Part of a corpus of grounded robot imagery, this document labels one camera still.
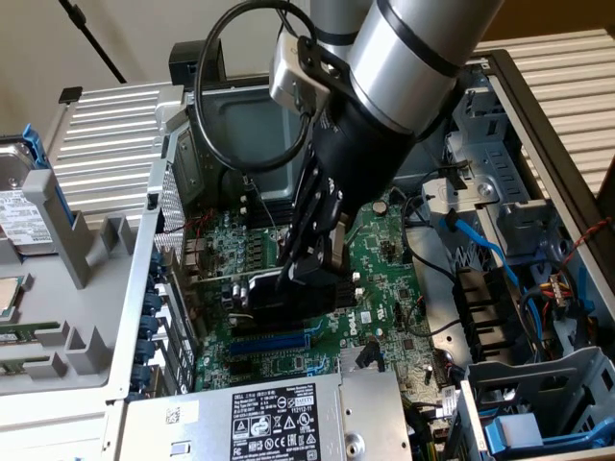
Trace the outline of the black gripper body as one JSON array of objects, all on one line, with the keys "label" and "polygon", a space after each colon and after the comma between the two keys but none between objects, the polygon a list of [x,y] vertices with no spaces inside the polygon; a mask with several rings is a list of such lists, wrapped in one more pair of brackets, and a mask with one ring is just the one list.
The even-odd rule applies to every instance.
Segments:
[{"label": "black gripper body", "polygon": [[413,148],[413,136],[389,129],[361,104],[334,94],[312,129],[312,147],[342,191],[341,211],[356,216],[392,182]]}]

